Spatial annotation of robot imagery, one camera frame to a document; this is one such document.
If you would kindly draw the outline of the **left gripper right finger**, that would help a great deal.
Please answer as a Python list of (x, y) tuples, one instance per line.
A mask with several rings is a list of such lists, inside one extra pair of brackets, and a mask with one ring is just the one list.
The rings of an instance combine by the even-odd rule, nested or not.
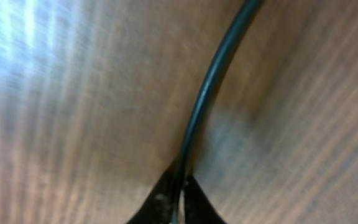
[(186, 224), (226, 224), (192, 175), (186, 179), (184, 199)]

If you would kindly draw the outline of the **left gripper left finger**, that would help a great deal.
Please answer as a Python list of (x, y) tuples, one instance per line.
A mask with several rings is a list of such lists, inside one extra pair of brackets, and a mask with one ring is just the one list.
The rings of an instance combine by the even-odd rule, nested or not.
[(163, 172), (142, 206), (127, 224), (169, 224), (172, 219), (172, 190), (176, 160)]

